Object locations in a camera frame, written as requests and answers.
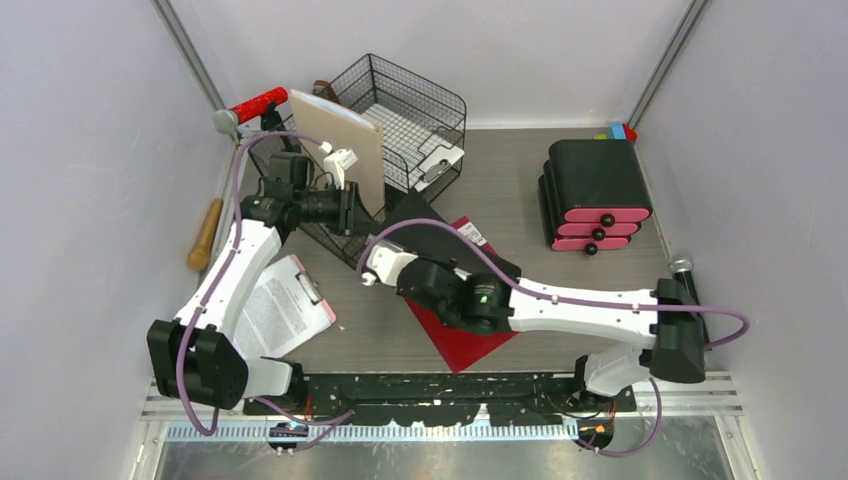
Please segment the beige folder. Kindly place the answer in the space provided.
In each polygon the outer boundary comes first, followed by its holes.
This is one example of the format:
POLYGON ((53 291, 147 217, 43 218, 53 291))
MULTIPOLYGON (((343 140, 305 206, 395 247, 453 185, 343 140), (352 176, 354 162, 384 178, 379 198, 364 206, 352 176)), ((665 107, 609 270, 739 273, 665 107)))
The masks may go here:
POLYGON ((355 162, 344 160, 341 170, 346 181, 356 182, 366 211, 374 216, 385 204, 384 163, 381 128, 360 114, 330 100, 292 90, 289 103, 295 131, 318 142, 305 143, 315 162, 325 167, 330 151, 349 150, 355 162))

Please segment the black pink drawer cabinet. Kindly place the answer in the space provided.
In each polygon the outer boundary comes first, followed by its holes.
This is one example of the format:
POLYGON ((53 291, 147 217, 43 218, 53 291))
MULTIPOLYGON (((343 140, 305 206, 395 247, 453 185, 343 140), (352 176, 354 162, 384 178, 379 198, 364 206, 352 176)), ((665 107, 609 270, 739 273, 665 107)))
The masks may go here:
POLYGON ((628 246, 653 207, 633 145, 626 140, 552 143, 537 180, 546 243, 588 256, 628 246))

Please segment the black clip file folder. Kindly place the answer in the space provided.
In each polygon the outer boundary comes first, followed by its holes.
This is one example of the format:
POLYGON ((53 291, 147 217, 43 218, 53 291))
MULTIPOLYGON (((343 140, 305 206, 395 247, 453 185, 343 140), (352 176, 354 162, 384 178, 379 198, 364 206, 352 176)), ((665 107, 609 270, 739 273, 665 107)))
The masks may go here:
MULTIPOLYGON (((371 229, 376 235, 403 220, 426 218, 448 226, 448 223, 416 191, 408 193, 371 229)), ((414 253, 424 254, 440 261, 455 260, 456 266, 468 273, 491 273, 491 269, 466 246, 456 235, 433 226, 410 226, 397 230, 387 240, 405 247, 414 253)))

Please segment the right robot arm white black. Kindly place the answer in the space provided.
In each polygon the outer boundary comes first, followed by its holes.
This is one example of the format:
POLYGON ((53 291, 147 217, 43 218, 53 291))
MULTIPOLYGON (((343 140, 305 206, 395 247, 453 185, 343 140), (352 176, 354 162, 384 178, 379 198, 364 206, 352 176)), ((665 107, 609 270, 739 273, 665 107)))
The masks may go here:
POLYGON ((447 328, 476 335, 553 331, 615 341, 575 364, 570 392, 584 410, 598 409, 650 376, 679 384, 706 377, 703 319, 674 279, 660 279, 652 289, 581 290, 494 272, 461 275, 451 263, 402 254, 384 281, 447 328))

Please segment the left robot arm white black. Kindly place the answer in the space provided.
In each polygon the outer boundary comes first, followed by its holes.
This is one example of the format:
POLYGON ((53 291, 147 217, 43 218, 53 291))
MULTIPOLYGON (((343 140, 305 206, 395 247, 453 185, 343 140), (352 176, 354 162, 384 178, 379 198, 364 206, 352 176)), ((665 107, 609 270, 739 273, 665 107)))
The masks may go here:
POLYGON ((174 319, 156 320, 146 336, 155 384, 161 395, 230 410, 241 400, 268 396, 284 414, 298 412, 305 385, 279 354, 247 359, 235 342, 236 326, 254 286, 291 232, 323 225, 336 235, 364 235, 374 221, 358 185, 346 179, 357 162, 349 148, 323 161, 329 184, 312 183, 313 161, 283 152, 270 159, 259 195, 244 198, 225 249, 201 286, 174 319))

